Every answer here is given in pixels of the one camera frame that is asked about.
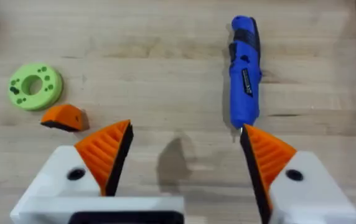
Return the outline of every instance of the black dot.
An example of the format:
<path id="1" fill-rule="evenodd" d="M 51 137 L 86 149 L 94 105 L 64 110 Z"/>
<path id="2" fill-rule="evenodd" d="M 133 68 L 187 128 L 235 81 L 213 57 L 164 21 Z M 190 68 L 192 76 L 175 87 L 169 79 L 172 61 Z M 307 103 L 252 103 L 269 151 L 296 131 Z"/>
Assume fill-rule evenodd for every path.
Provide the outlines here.
<path id="1" fill-rule="evenodd" d="M 286 176 L 289 177 L 291 180 L 294 181 L 302 181 L 304 180 L 304 176 L 302 175 L 301 172 L 299 172 L 298 170 L 294 170 L 294 169 L 289 169 L 286 171 Z"/>
<path id="2" fill-rule="evenodd" d="M 245 61 L 245 62 L 247 62 L 247 63 L 250 63 L 250 60 L 248 59 L 248 56 L 247 56 L 247 55 L 241 56 L 240 59 L 241 59 L 242 61 Z"/>
<path id="3" fill-rule="evenodd" d="M 85 175 L 85 170 L 82 168 L 74 168 L 67 174 L 68 180 L 79 180 Z"/>

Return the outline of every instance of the orange gripper pad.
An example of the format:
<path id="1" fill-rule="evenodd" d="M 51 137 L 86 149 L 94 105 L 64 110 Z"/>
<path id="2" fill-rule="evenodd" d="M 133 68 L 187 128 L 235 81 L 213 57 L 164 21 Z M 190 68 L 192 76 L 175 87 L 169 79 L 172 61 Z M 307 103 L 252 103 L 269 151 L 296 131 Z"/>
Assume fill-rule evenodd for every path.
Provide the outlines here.
<path id="1" fill-rule="evenodd" d="M 272 181 L 283 170 L 297 150 L 258 128 L 245 125 L 264 192 L 268 195 Z"/>
<path id="2" fill-rule="evenodd" d="M 114 196 L 133 139 L 130 120 L 107 126 L 74 145 L 103 196 Z"/>
<path id="3" fill-rule="evenodd" d="M 83 131 L 83 112 L 73 105 L 53 106 L 44 114 L 41 124 L 65 131 Z"/>

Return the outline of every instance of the black stripe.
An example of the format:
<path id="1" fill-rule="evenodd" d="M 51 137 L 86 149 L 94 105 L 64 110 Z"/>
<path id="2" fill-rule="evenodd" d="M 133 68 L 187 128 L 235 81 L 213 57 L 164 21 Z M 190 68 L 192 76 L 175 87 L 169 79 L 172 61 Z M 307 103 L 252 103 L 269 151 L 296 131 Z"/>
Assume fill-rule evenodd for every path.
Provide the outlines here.
<path id="1" fill-rule="evenodd" d="M 129 147 L 133 141 L 134 133 L 131 123 L 128 124 L 126 132 L 121 140 L 120 148 L 117 152 L 115 164 L 111 170 L 108 183 L 106 184 L 106 196 L 115 196 L 117 191 L 118 182 L 120 180 L 121 171 L 123 170 L 124 161 L 128 154 Z"/>
<path id="2" fill-rule="evenodd" d="M 97 212 L 79 211 L 74 213 L 68 224 L 100 223 L 142 223 L 142 224 L 184 224 L 184 215 L 176 211 L 130 211 Z"/>
<path id="3" fill-rule="evenodd" d="M 260 172 L 258 170 L 254 152 L 251 147 L 250 139 L 248 137 L 247 130 L 245 127 L 243 127 L 243 132 L 240 136 L 240 144 L 246 156 L 248 171 L 250 173 L 251 182 L 253 183 L 253 190 L 257 201 L 261 221 L 263 224 L 268 224 L 271 218 L 271 209 L 268 205 L 268 199 L 266 195 L 267 192 L 264 191 L 264 187 L 261 182 Z"/>
<path id="4" fill-rule="evenodd" d="M 51 121 L 51 120 L 41 122 L 41 125 L 44 125 L 44 126 L 46 126 L 48 128 L 57 128 L 57 129 L 61 129 L 61 130 L 68 131 L 68 132 L 79 131 L 76 128 L 67 126 L 65 124 L 61 124 L 61 123 L 56 122 L 56 121 Z"/>
<path id="5" fill-rule="evenodd" d="M 253 47 L 258 52 L 256 36 L 248 30 L 245 29 L 236 30 L 233 40 L 242 41 L 250 45 L 251 47 Z"/>
<path id="6" fill-rule="evenodd" d="M 257 27 L 257 22 L 255 21 L 254 18 L 251 18 L 253 21 L 253 26 L 255 30 L 255 39 L 256 39 L 256 51 L 258 52 L 258 66 L 260 66 L 260 60 L 261 60 L 261 42 L 260 42 L 260 33 L 258 32 L 258 27 Z"/>

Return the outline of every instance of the black screw hole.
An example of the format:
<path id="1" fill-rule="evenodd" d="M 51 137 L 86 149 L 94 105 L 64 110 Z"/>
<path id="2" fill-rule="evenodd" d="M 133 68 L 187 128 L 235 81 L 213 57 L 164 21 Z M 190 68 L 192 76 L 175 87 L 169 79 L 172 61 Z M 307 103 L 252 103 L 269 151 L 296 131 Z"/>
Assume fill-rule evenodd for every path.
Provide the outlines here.
<path id="1" fill-rule="evenodd" d="M 294 170 L 294 169 L 289 169 L 286 171 L 286 176 L 289 177 L 291 180 L 294 181 L 302 181 L 304 180 L 304 176 L 301 172 L 299 172 L 298 170 Z"/>
<path id="2" fill-rule="evenodd" d="M 85 175 L 85 169 L 74 168 L 67 174 L 68 180 L 79 180 Z"/>

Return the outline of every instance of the ridged orange pad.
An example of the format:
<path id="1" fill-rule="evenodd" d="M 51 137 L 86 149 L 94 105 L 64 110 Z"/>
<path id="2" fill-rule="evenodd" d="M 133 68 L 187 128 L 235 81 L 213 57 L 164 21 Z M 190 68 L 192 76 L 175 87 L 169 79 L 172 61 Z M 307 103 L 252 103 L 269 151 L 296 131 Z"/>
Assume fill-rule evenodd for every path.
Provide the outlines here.
<path id="1" fill-rule="evenodd" d="M 130 120 L 126 120 L 105 127 L 76 143 L 75 147 L 98 182 L 102 195 L 108 195 L 107 188 L 110 188 L 111 179 L 114 179 L 113 188 L 117 188 L 132 138 L 132 126 Z"/>
<path id="2" fill-rule="evenodd" d="M 247 124 L 245 127 L 254 152 L 264 190 L 268 192 L 272 181 L 283 170 L 297 150 L 258 128 Z"/>

